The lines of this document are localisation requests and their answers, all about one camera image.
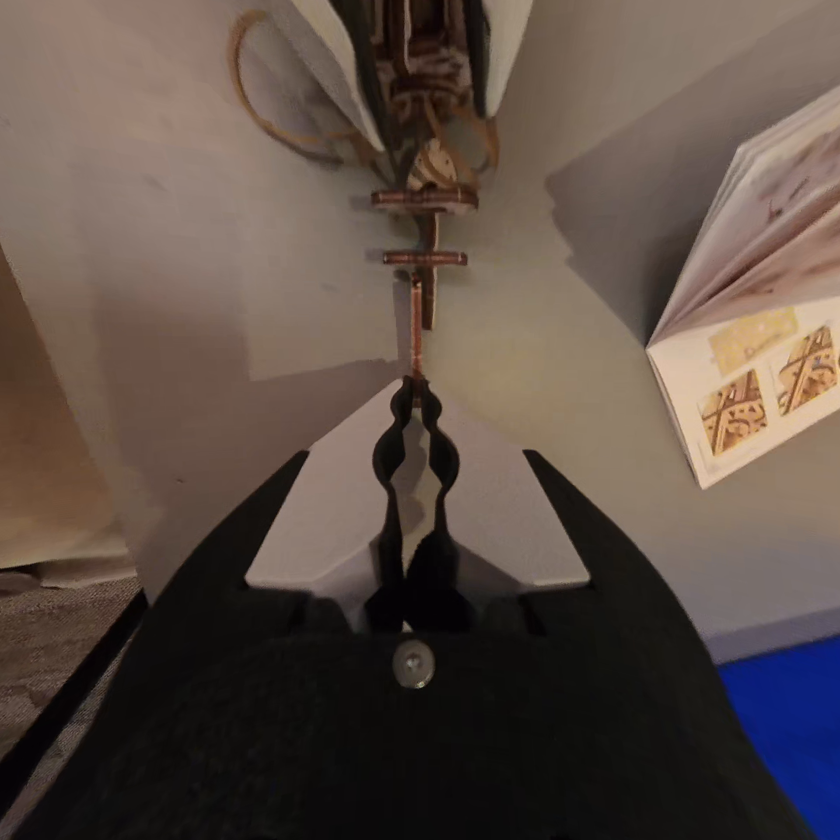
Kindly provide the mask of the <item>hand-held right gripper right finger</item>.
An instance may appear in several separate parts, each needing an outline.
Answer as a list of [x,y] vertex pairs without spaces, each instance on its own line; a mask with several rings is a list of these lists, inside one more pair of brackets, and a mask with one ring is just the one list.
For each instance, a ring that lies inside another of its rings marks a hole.
[[589,571],[523,449],[420,386],[440,488],[420,542],[420,626],[464,631],[507,599],[587,586]]

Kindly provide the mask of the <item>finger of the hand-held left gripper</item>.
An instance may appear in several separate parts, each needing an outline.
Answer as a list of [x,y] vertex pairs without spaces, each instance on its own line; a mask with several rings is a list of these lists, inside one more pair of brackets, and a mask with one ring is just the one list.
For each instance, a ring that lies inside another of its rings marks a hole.
[[378,73],[369,2],[289,2],[289,42],[317,90],[306,96],[325,151],[397,176],[395,130]]
[[476,112],[493,119],[515,64],[533,1],[468,1],[467,49]]

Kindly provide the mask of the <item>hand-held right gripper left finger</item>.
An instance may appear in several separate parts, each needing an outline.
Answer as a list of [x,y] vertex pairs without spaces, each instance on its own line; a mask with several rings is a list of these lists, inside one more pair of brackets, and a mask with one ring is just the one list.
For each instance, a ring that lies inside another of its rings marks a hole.
[[389,505],[375,445],[392,427],[401,443],[412,410],[411,380],[394,381],[310,447],[245,575],[250,589],[333,600],[354,631],[367,630]]

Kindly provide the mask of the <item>tan rubber band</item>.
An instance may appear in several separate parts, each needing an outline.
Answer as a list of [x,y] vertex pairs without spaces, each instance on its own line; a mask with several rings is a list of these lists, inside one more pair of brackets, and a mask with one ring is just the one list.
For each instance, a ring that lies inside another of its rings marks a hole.
[[[468,2],[462,3],[465,10],[467,32]],[[312,107],[307,105],[307,95],[303,97],[297,94],[292,97],[293,106],[302,111],[301,119],[306,126],[304,129],[281,127],[259,113],[251,101],[245,84],[242,53],[248,40],[252,39],[255,33],[268,34],[270,30],[276,31],[281,40],[290,48],[291,57],[297,64],[298,72],[303,75],[306,93],[309,94],[317,90],[317,87],[312,85],[311,76],[289,42],[289,2],[269,2],[267,8],[252,8],[244,11],[238,16],[229,31],[227,40],[228,72],[242,109],[245,110],[253,124],[263,134],[305,159],[323,165],[342,165],[353,161],[355,165],[362,166],[352,152],[342,153],[341,157],[338,158],[331,156],[324,149],[319,141],[319,131],[313,127],[311,120]],[[485,172],[495,170],[498,167],[500,142],[497,116],[493,119],[480,118],[476,112],[474,100],[472,102],[469,115],[454,120],[445,128],[445,131],[446,138],[454,147],[454,150],[461,153],[467,164],[476,172],[479,184],[480,177]]]

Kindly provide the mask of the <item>wooden model assembly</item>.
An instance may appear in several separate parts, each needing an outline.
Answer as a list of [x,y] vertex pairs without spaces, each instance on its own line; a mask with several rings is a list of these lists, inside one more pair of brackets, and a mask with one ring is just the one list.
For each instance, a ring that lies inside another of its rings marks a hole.
[[473,78],[462,2],[365,2],[376,79],[393,154],[398,197],[381,205],[414,217],[419,244],[392,258],[410,266],[421,288],[421,324],[436,322],[438,269],[464,266],[465,254],[439,249],[442,214],[478,207],[476,172],[445,128],[469,115]]

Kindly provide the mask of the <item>thin wooden strip part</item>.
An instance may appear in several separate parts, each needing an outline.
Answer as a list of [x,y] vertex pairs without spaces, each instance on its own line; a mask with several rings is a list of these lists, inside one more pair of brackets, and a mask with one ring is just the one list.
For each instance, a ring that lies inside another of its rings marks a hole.
[[410,339],[411,377],[414,399],[417,401],[424,383],[423,370],[423,280],[419,270],[414,270],[410,279]]

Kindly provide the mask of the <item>instruction booklet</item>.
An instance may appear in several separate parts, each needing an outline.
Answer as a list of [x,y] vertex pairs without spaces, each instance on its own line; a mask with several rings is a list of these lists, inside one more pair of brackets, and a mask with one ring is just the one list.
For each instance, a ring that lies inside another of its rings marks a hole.
[[736,149],[646,353],[700,488],[838,412],[839,90]]

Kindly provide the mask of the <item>blue plastic bin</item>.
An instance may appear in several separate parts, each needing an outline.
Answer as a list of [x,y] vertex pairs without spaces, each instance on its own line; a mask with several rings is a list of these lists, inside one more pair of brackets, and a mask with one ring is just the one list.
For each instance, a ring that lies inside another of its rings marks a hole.
[[818,838],[839,838],[839,638],[720,665],[730,701]]

